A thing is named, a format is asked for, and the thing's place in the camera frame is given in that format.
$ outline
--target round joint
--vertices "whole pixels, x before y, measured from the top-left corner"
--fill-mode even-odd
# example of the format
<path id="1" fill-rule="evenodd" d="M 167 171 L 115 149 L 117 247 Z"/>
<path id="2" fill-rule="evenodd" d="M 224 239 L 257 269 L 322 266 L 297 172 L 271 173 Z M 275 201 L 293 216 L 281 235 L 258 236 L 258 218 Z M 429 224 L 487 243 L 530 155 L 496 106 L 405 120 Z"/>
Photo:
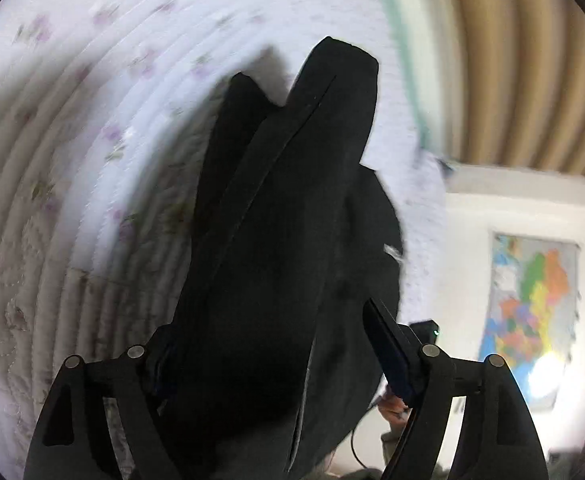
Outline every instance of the round joint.
<path id="1" fill-rule="evenodd" d="M 441 353 L 437 345 L 426 345 L 422 350 L 428 357 L 437 357 Z"/>
<path id="2" fill-rule="evenodd" d="M 130 359 L 139 359 L 146 352 L 141 345 L 135 345 L 128 348 L 128 357 Z"/>
<path id="3" fill-rule="evenodd" d="M 490 361 L 490 364 L 492 364 L 496 368 L 501 368 L 503 365 L 505 365 L 505 361 L 503 360 L 503 357 L 501 357 L 500 355 L 497 355 L 497 354 L 492 354 L 488 358 L 488 360 Z"/>
<path id="4" fill-rule="evenodd" d="M 80 362 L 81 359 L 78 355 L 71 355 L 69 358 L 66 359 L 66 362 L 64 364 L 66 365 L 66 368 L 76 368 L 79 366 Z"/>

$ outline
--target black garment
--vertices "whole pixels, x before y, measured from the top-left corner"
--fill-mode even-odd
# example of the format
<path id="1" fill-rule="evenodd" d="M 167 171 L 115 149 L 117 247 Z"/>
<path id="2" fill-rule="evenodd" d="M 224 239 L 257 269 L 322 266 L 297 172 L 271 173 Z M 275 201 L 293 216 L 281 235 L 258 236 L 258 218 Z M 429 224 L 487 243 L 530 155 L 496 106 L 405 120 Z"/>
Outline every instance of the black garment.
<path id="1" fill-rule="evenodd" d="M 363 330 L 396 314 L 399 223 L 359 165 L 377 62 L 327 38 L 283 108 L 230 85 L 198 188 L 193 256 L 173 323 L 151 348 L 166 445 L 185 478 L 297 480 L 352 430 L 381 369 Z"/>

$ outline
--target map poster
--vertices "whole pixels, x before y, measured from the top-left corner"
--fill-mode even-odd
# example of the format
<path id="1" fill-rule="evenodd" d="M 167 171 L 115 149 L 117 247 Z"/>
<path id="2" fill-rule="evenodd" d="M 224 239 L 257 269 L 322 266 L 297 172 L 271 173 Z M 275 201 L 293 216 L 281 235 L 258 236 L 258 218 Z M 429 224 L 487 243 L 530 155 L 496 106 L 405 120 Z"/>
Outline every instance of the map poster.
<path id="1" fill-rule="evenodd" d="M 573 243 L 495 234 L 480 360 L 508 363 L 530 411 L 551 410 L 575 338 L 577 257 Z"/>

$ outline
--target green trim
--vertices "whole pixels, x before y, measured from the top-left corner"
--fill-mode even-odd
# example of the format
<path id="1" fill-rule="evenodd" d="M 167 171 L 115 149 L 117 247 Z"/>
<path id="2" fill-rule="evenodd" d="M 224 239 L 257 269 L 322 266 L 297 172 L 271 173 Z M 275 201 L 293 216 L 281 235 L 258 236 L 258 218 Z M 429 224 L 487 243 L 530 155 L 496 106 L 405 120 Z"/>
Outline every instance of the green trim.
<path id="1" fill-rule="evenodd" d="M 399 65 L 403 69 L 403 80 L 405 82 L 406 91 L 408 94 L 408 101 L 413 110 L 413 117 L 415 118 L 416 126 L 419 131 L 419 138 L 421 139 L 421 147 L 425 150 L 432 148 L 431 133 L 425 118 L 419 108 L 419 99 L 416 92 L 416 79 L 413 72 L 412 56 L 410 54 L 410 47 L 407 42 L 407 30 L 403 23 L 401 7 L 398 0 L 382 0 L 383 6 L 386 9 L 387 20 L 392 29 L 392 36 L 397 45 L 397 53 L 399 54 Z"/>

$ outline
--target white floral fabric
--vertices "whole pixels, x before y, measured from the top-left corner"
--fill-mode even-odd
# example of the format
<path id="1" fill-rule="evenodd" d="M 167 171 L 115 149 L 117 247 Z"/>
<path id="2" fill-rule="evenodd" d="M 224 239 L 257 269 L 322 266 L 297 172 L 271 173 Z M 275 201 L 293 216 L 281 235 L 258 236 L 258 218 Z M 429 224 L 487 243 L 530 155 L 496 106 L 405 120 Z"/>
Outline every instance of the white floral fabric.
<path id="1" fill-rule="evenodd" d="M 402 318 L 427 317 L 421 295 L 432 289 L 443 184 L 434 158 L 418 148 L 381 0 L 0 3 L 0 472 L 7 480 L 23 476 L 37 416 L 68 355 L 117 356 L 172 318 L 224 82 L 244 71 L 281 103 L 325 36 L 381 63 L 364 163 L 379 170 L 404 224 Z"/>

